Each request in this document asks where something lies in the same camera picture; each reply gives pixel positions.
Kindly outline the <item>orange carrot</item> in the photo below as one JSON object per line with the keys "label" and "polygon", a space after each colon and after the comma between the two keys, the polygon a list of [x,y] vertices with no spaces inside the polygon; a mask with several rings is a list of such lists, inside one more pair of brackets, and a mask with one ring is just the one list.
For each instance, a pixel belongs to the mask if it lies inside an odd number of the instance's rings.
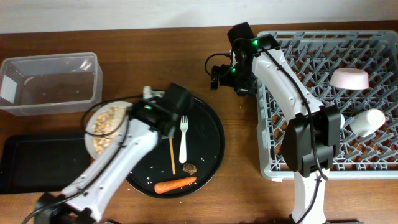
{"label": "orange carrot", "polygon": [[154,190],[157,194],[162,194],[165,192],[169,192],[171,190],[175,190],[177,188],[184,187],[186,185],[190,185],[196,181],[196,177],[186,177],[177,180],[170,180],[166,182],[159,182],[155,184]]}

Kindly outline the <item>white round plate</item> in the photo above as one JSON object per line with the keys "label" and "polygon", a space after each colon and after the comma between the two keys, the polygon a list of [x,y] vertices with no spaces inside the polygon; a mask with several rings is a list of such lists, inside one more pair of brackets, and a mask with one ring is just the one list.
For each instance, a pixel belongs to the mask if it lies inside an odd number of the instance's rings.
{"label": "white round plate", "polygon": [[116,101],[102,106],[86,125],[85,146],[93,159],[121,140],[127,123],[127,109],[132,103]]}

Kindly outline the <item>pink bowl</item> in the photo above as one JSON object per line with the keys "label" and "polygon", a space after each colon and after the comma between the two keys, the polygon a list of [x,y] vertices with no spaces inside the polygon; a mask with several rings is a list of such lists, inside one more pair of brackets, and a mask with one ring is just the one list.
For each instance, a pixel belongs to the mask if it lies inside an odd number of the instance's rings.
{"label": "pink bowl", "polygon": [[369,88],[369,75],[357,68],[339,68],[333,72],[330,85],[347,90],[364,90]]}

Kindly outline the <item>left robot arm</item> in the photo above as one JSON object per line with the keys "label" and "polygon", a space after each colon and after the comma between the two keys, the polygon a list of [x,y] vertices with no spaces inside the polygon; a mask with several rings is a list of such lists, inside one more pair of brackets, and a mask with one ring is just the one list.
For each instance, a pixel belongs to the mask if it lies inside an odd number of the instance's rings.
{"label": "left robot arm", "polygon": [[192,102],[189,91],[176,83],[171,83],[162,96],[139,98],[136,103],[129,99],[125,96],[97,103],[97,112],[90,120],[81,120],[85,141],[89,141],[96,135],[92,124],[101,112],[114,106],[125,109],[121,122],[110,131],[115,138],[109,147],[60,195],[44,193],[24,223],[99,222],[130,171],[161,140],[174,135],[179,119]]}

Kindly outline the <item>brown food lump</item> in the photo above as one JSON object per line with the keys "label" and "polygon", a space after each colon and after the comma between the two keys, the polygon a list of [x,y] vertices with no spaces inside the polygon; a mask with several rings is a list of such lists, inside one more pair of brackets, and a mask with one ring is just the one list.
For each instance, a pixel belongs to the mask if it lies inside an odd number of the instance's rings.
{"label": "brown food lump", "polygon": [[188,173],[189,175],[193,175],[193,174],[195,174],[197,172],[197,168],[193,164],[185,163],[183,165],[182,171]]}

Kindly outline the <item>rice and food scraps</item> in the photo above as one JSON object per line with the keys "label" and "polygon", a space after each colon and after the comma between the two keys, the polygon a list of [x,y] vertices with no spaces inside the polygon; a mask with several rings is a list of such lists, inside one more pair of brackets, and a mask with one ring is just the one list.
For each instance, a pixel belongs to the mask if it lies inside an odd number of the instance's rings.
{"label": "rice and food scraps", "polygon": [[[115,130],[124,119],[125,112],[125,106],[114,106],[108,108],[96,118],[96,121],[93,124],[93,134],[104,135]],[[118,135],[118,132],[119,131],[115,131],[105,137],[94,137],[93,145],[96,153],[101,154],[107,147],[109,147]]]}

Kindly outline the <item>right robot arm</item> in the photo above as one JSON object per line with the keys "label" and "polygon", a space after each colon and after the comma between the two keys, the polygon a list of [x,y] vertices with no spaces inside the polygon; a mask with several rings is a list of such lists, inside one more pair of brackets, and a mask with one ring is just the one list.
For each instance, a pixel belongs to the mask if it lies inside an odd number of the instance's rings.
{"label": "right robot arm", "polygon": [[287,127],[280,151],[294,173],[292,223],[325,223],[326,176],[338,154],[341,113],[314,97],[293,72],[276,39],[255,36],[243,22],[227,33],[228,65],[214,66],[211,89],[228,86],[237,95],[250,95],[262,83],[284,114]]}

